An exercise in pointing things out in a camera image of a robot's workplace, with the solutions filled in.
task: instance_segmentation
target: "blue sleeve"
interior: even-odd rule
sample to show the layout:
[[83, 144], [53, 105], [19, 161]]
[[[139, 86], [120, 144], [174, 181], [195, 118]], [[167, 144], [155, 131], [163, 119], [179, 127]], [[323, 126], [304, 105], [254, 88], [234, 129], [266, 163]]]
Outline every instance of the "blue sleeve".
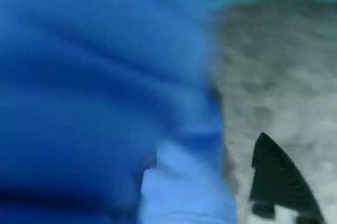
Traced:
[[206, 93], [204, 9], [0, 0], [1, 223], [132, 223], [138, 178], [166, 141], [212, 170], [214, 181], [189, 180], [209, 195], [222, 130]]

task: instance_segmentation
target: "blue clothing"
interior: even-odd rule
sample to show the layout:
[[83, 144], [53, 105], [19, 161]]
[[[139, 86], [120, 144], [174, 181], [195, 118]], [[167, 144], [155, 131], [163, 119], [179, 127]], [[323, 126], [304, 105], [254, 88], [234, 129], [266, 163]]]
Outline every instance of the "blue clothing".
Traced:
[[0, 0], [1, 223], [235, 223], [204, 9]]

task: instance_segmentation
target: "gray stone surface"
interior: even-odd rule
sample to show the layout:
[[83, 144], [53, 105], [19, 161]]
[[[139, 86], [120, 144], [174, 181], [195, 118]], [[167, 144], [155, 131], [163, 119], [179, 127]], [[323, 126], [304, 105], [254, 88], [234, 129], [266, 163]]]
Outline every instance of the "gray stone surface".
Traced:
[[238, 5], [221, 17], [220, 33], [225, 51], [217, 86], [239, 181], [240, 224], [248, 223], [251, 157], [262, 131], [293, 159], [326, 220], [335, 223], [337, 5], [312, 0]]

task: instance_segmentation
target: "black object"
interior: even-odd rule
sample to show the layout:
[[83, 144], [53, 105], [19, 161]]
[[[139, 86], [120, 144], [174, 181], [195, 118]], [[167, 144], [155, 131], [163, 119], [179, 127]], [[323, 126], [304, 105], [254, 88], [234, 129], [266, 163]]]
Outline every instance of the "black object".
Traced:
[[250, 201], [252, 212], [264, 219], [275, 219], [275, 205], [296, 211], [296, 224], [324, 224], [315, 197], [290, 157], [266, 133], [255, 144], [255, 169]]

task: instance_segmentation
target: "black triangular object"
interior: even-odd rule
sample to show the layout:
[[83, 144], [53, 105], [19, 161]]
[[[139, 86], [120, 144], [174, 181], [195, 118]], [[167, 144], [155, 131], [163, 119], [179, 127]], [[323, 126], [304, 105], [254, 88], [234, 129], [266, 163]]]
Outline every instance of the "black triangular object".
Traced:
[[324, 223], [315, 197], [289, 156], [266, 133], [255, 144], [255, 169], [250, 200], [252, 212], [262, 218], [275, 218], [274, 206], [299, 214], [296, 223]]

